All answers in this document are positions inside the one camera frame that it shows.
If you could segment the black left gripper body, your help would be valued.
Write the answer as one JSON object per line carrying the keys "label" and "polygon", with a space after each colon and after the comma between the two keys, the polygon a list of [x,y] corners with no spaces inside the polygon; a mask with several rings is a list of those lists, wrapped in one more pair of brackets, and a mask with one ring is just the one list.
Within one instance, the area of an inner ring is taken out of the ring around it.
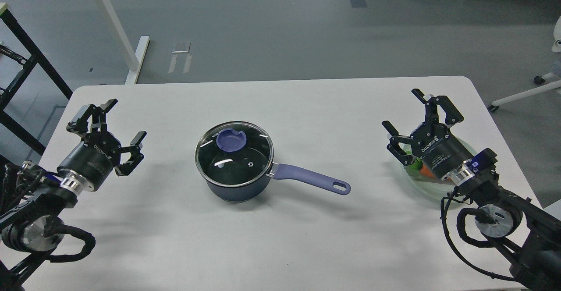
{"label": "black left gripper body", "polygon": [[120,146],[111,133],[91,133],[60,163],[57,173],[60,177],[69,172],[80,175],[88,182],[86,189],[95,192],[118,165],[121,157],[116,149]]}

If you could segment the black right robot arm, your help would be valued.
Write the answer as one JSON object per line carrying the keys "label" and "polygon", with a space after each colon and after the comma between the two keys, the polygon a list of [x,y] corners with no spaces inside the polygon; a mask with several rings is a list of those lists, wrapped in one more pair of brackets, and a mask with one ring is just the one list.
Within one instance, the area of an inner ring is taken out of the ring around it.
{"label": "black right robot arm", "polygon": [[[452,251],[466,265],[493,279],[517,282],[532,291],[558,291],[559,219],[499,185],[493,150],[473,155],[451,133],[451,127],[464,118],[447,96],[425,95],[419,89],[412,93],[423,103],[425,119],[407,136],[400,135],[390,121],[383,121],[390,135],[387,149],[405,167],[419,160],[436,178],[454,184],[453,191],[440,200],[441,225]],[[510,263],[510,276],[483,270],[461,255],[447,227],[452,202],[477,205],[457,214],[458,235],[471,246],[496,249]]]}

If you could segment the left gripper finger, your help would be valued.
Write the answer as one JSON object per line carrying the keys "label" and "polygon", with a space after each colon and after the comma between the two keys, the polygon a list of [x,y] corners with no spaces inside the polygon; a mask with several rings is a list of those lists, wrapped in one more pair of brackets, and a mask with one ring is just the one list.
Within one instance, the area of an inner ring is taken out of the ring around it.
{"label": "left gripper finger", "polygon": [[68,122],[67,131],[78,135],[82,140],[108,139],[110,132],[107,129],[106,115],[117,103],[118,99],[109,99],[100,106],[84,105]]}
{"label": "left gripper finger", "polygon": [[[139,131],[132,141],[130,142],[129,146],[126,147],[118,147],[115,149],[115,172],[118,176],[128,176],[130,173],[136,169],[139,163],[142,162],[144,159],[144,155],[141,152],[142,149],[142,140],[146,137],[146,131]],[[124,163],[120,163],[121,154],[129,153],[130,157]]]}

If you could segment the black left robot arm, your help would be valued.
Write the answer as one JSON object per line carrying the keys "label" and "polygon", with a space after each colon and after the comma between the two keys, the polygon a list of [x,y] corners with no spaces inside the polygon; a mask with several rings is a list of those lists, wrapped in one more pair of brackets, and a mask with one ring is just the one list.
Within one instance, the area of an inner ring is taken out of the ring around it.
{"label": "black left robot arm", "polygon": [[1,265],[1,289],[22,291],[23,283],[44,263],[69,263],[84,259],[96,246],[94,236],[66,225],[59,214],[78,203],[83,191],[97,191],[114,171],[127,176],[144,159],[145,131],[129,146],[122,146],[106,123],[117,99],[96,106],[84,105],[66,130],[80,142],[56,172],[31,163],[7,163],[1,182],[1,239],[6,247],[28,255],[9,269]]}

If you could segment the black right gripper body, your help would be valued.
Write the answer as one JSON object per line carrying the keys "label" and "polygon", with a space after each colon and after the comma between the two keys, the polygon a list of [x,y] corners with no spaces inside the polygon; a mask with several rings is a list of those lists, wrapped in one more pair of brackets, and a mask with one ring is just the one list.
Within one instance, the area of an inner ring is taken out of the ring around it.
{"label": "black right gripper body", "polygon": [[412,145],[413,155],[440,179],[473,157],[444,124],[421,124],[412,137],[417,141]]}

